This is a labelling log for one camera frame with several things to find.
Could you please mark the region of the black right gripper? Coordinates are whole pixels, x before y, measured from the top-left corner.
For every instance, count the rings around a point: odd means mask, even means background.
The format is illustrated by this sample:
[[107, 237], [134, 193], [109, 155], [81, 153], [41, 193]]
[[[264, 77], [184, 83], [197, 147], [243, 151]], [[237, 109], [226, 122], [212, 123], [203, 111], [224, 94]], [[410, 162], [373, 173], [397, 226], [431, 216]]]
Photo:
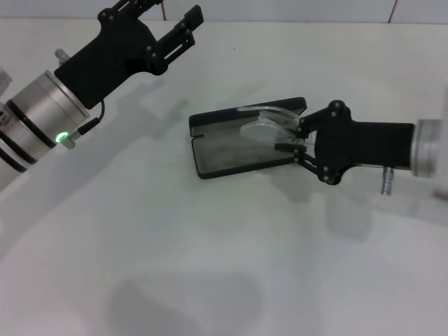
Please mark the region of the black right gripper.
[[410, 169], [415, 126], [411, 123], [358, 122], [343, 101], [299, 118], [294, 134], [307, 139], [316, 133], [315, 157], [298, 143], [276, 143], [277, 151], [293, 154], [297, 165], [328, 185], [337, 185], [353, 167], [375, 166]]

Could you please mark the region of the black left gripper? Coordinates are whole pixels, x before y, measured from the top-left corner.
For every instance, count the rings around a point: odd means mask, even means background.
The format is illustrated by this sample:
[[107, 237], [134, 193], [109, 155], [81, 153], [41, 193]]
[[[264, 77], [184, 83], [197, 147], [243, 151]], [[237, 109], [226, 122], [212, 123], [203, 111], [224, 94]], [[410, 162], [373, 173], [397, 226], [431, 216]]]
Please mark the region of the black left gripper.
[[130, 76], [163, 74], [167, 67], [195, 45], [193, 31], [203, 22], [199, 5], [193, 6], [157, 41], [139, 17], [163, 0], [119, 0], [98, 14], [101, 29], [54, 75], [87, 109], [92, 109]]

